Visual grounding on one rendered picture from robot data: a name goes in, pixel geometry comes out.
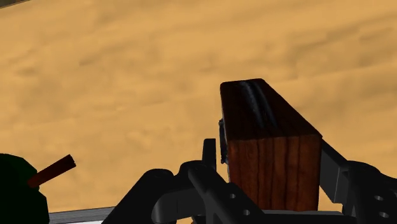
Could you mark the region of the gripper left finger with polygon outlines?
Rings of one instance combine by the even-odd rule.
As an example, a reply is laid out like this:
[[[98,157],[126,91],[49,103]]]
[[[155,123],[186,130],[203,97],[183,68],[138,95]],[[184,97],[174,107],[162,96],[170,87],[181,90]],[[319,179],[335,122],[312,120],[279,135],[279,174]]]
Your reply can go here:
[[[102,224],[168,224],[188,216],[204,224],[263,224],[264,212],[216,171],[216,141],[205,139],[201,160],[145,172]]]

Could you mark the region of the dark green fruit brown stem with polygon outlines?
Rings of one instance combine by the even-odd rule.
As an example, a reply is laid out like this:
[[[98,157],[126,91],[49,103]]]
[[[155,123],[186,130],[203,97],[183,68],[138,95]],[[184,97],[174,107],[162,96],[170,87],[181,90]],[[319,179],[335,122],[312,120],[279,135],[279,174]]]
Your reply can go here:
[[[71,155],[37,171],[22,157],[0,153],[0,224],[49,224],[39,186],[76,167]]]

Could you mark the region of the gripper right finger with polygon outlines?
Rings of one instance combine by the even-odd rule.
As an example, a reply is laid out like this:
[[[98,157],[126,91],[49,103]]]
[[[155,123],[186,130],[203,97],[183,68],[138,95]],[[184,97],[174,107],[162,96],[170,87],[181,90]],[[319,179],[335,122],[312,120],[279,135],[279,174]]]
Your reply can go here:
[[[357,224],[397,224],[397,178],[321,144],[320,187]]]

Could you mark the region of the dark brown wooden block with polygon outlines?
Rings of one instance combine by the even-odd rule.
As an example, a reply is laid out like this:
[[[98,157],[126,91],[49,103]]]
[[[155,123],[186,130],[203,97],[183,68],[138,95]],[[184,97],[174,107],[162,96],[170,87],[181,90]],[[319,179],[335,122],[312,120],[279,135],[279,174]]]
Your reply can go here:
[[[263,79],[220,85],[221,161],[264,210],[316,211],[322,135]]]

